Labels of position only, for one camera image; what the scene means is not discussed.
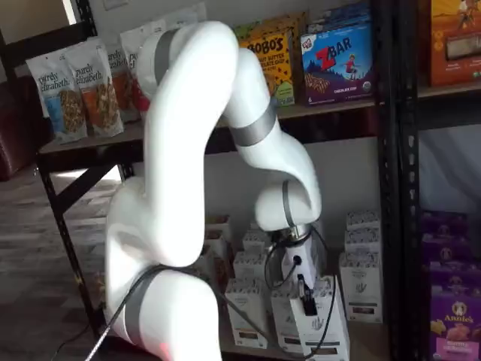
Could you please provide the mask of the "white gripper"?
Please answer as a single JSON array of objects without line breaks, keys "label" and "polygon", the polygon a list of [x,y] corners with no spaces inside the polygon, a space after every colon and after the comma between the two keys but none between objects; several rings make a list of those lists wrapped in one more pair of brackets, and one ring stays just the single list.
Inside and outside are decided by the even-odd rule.
[{"label": "white gripper", "polygon": [[282,248],[285,250],[281,269],[283,278],[298,283],[298,295],[306,316],[316,316],[316,302],[313,287],[319,275],[317,246],[313,236],[302,239],[288,238]]}]

